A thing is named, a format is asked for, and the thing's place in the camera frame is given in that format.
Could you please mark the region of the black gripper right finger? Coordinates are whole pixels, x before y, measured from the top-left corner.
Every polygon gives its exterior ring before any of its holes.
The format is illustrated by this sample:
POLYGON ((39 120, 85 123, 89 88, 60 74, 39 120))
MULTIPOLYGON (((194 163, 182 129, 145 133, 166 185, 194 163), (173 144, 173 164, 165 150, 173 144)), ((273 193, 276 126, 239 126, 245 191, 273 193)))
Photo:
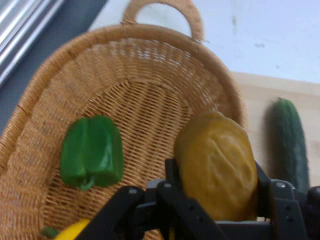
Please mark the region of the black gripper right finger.
POLYGON ((320 238, 320 187, 298 191, 291 183, 271 179, 258 163, 257 215, 269 219, 274 240, 320 238))

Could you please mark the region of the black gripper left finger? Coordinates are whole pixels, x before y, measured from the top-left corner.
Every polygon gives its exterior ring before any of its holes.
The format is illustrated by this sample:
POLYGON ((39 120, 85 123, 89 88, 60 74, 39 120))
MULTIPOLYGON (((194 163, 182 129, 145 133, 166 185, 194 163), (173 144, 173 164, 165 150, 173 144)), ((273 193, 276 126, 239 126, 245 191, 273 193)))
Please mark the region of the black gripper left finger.
POLYGON ((141 240, 159 230, 165 240, 223 240, 225 234, 180 189, 175 159, 165 160, 165 180, 153 188, 121 187, 77 235, 79 240, 141 240))

